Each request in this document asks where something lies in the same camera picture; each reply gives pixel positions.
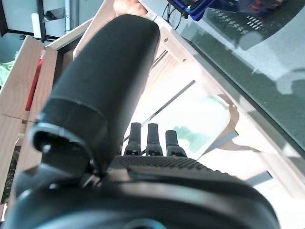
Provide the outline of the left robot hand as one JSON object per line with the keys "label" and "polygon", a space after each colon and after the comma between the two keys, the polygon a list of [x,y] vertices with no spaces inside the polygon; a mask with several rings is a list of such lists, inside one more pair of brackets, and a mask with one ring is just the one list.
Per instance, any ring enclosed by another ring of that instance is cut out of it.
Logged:
{"label": "left robot hand", "polygon": [[29,131],[39,165],[15,182],[5,229],[277,229],[253,187],[186,156],[177,134],[131,123],[159,45],[156,23],[119,16],[57,80]]}

